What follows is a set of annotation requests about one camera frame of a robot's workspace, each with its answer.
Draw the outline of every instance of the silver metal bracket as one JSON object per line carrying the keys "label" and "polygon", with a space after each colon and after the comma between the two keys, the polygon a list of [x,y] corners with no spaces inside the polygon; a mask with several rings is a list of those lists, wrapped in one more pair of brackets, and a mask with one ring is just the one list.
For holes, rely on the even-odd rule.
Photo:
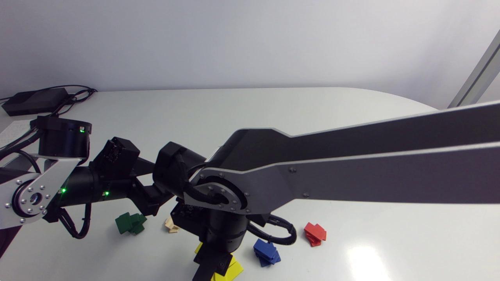
{"label": "silver metal bracket", "polygon": [[[35,222],[47,211],[47,205],[63,186],[81,158],[49,157],[34,154],[35,158],[47,159],[42,174],[26,173],[0,184],[0,229]],[[21,167],[23,160],[17,157],[6,168]]]}

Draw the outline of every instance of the stacked blocks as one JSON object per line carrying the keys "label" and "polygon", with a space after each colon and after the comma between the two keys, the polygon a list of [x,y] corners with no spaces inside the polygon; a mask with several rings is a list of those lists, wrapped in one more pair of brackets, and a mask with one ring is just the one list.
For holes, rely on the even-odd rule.
{"label": "stacked blocks", "polygon": [[305,236],[309,240],[311,247],[321,245],[321,240],[327,240],[327,232],[319,224],[313,225],[308,222],[304,228]]}
{"label": "stacked blocks", "polygon": [[140,213],[130,215],[130,213],[126,212],[117,217],[114,221],[116,222],[120,234],[130,232],[137,235],[144,230],[143,223],[146,220],[147,218]]}
{"label": "stacked blocks", "polygon": [[266,243],[261,239],[258,239],[253,245],[253,251],[258,257],[261,267],[274,265],[275,263],[281,261],[280,254],[272,242]]}
{"label": "stacked blocks", "polygon": [[[200,243],[196,248],[196,250],[194,251],[196,254],[198,254],[198,251],[202,247],[202,244],[203,243]],[[242,272],[243,272],[243,266],[233,256],[231,258],[231,262],[229,263],[229,267],[225,272],[225,275],[222,276],[219,273],[214,272],[210,281],[233,281],[236,278],[236,276],[238,276]]]}

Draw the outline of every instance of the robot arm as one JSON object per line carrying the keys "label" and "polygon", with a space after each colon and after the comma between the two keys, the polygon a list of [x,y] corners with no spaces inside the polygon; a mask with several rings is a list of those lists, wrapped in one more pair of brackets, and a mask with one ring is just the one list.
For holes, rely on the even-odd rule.
{"label": "robot arm", "polygon": [[[56,222],[64,206],[129,198],[147,216],[177,196],[171,215],[203,242],[193,280],[205,281],[214,272],[225,274],[247,230],[292,244],[293,225],[271,212],[293,199],[500,203],[498,120],[500,103],[491,103],[300,136],[242,129],[210,159],[169,142],[155,163],[139,158],[130,141],[115,137],[89,167],[76,167],[88,149],[87,154],[54,156],[45,147],[51,133],[44,129],[38,155],[47,159],[42,174],[26,172],[29,163],[21,158],[0,171],[0,199],[5,201],[0,244],[3,239],[5,250],[23,224],[41,217]],[[150,173],[151,186],[136,178]],[[38,202],[32,196],[41,186],[46,192]],[[23,200],[37,202],[33,207]],[[284,227],[290,237],[272,237],[250,221]]]}

